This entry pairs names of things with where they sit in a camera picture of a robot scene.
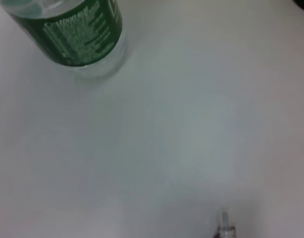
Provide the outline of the clear water bottle green label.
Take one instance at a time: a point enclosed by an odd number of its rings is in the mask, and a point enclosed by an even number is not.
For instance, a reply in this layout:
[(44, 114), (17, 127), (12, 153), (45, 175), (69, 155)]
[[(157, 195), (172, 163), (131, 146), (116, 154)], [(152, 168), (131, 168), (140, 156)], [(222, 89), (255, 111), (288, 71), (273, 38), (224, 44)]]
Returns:
[(54, 63), (105, 77), (126, 52), (118, 0), (0, 0), (3, 10)]

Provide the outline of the grey white ballpoint pen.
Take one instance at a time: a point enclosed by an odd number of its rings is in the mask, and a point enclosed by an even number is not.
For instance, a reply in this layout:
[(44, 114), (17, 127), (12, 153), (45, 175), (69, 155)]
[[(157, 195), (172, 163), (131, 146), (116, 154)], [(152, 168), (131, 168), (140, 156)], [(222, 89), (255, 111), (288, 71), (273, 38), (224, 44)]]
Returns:
[(219, 211), (219, 223), (213, 238), (237, 238), (236, 227), (231, 222), (227, 208)]

